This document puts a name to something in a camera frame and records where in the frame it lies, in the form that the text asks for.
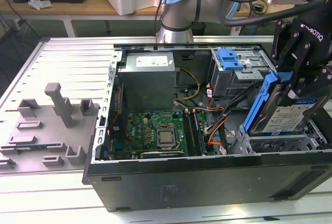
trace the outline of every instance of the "table leg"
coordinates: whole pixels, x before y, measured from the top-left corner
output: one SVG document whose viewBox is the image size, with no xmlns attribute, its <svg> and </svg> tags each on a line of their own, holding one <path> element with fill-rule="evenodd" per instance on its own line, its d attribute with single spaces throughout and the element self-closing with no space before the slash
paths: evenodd
<svg viewBox="0 0 332 224">
<path fill-rule="evenodd" d="M 20 31 L 21 27 L 16 19 L 8 19 L 7 23 L 14 29 L 14 31 Z"/>
<path fill-rule="evenodd" d="M 74 30 L 74 27 L 72 25 L 72 20 L 69 19 L 69 18 L 65 18 L 65 19 L 62 19 L 63 21 L 63 24 L 66 28 L 66 31 L 67 31 L 67 35 L 68 37 L 76 37 L 76 32 Z"/>
<path fill-rule="evenodd" d="M 230 35 L 231 36 L 239 36 L 240 32 L 241 32 L 241 26 L 237 26 L 237 27 L 232 27 L 231 31 L 230 31 Z"/>
<path fill-rule="evenodd" d="M 105 20 L 106 32 L 111 32 L 112 27 L 109 23 L 109 20 Z"/>
</svg>

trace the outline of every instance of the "ram slot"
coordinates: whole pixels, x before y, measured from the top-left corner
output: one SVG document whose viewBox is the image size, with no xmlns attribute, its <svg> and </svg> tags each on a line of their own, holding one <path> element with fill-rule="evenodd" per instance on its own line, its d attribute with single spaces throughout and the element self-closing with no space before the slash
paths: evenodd
<svg viewBox="0 0 332 224">
<path fill-rule="evenodd" d="M 192 113 L 192 119 L 194 120 L 194 123 L 195 123 L 195 132 L 197 134 L 197 142 L 198 142 L 198 145 L 200 148 L 200 155 L 203 155 L 203 154 L 205 154 L 206 149 L 205 149 L 205 143 L 204 143 L 204 139 L 202 136 L 201 128 L 199 126 L 199 121 L 198 121 L 196 112 Z"/>
<path fill-rule="evenodd" d="M 196 112 L 190 113 L 189 118 L 190 118 L 191 132 L 193 135 L 193 143 L 196 148 L 196 153 L 198 154 L 197 156 L 201 156 L 205 153 L 205 144 L 202 138 L 202 133 L 199 127 Z"/>
<path fill-rule="evenodd" d="M 189 113 L 186 113 L 185 111 L 183 111 L 182 119 L 183 119 L 185 135 L 186 135 L 188 155 L 190 157 L 198 156 L 197 148 L 196 148 L 196 144 L 195 144 L 194 133 L 191 128 Z"/>
</svg>

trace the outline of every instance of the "robotiq logo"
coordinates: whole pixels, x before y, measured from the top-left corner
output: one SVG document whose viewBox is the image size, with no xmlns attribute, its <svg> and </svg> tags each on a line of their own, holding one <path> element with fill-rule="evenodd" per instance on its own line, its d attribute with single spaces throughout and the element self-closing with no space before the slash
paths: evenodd
<svg viewBox="0 0 332 224">
<path fill-rule="evenodd" d="M 301 27 L 306 28 L 308 31 L 310 31 L 312 35 L 314 35 L 320 42 L 322 42 L 322 40 L 324 39 L 324 37 L 317 30 L 310 28 L 304 24 L 301 24 Z"/>
</svg>

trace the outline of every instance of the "motherboard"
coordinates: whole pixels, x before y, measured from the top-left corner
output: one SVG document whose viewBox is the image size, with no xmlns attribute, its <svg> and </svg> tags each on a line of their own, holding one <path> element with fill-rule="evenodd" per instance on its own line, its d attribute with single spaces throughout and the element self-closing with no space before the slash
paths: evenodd
<svg viewBox="0 0 332 224">
<path fill-rule="evenodd" d="M 111 156 L 116 160 L 188 157 L 193 146 L 202 155 L 207 126 L 204 111 L 129 113 L 126 136 L 110 143 Z"/>
</svg>

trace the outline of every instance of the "white table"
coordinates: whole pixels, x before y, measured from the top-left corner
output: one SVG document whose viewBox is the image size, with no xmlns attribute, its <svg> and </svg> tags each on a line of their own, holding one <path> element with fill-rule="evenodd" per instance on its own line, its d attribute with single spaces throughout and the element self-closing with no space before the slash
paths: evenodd
<svg viewBox="0 0 332 224">
<path fill-rule="evenodd" d="M 195 41 L 232 43 L 235 38 L 251 43 L 272 41 L 272 37 L 260 36 L 201 37 Z M 113 44 L 134 43 L 135 39 L 52 38 L 39 43 L 0 99 L 0 145 L 13 128 L 18 116 L 15 110 L 23 98 L 52 104 L 44 94 L 48 82 L 61 83 L 62 95 L 72 103 L 86 97 L 100 103 Z M 141 39 L 155 42 L 150 37 Z M 262 223 L 264 216 L 280 218 L 276 223 L 332 223 L 332 179 L 298 201 L 108 213 L 81 178 L 82 171 L 0 177 L 0 223 Z"/>
</svg>

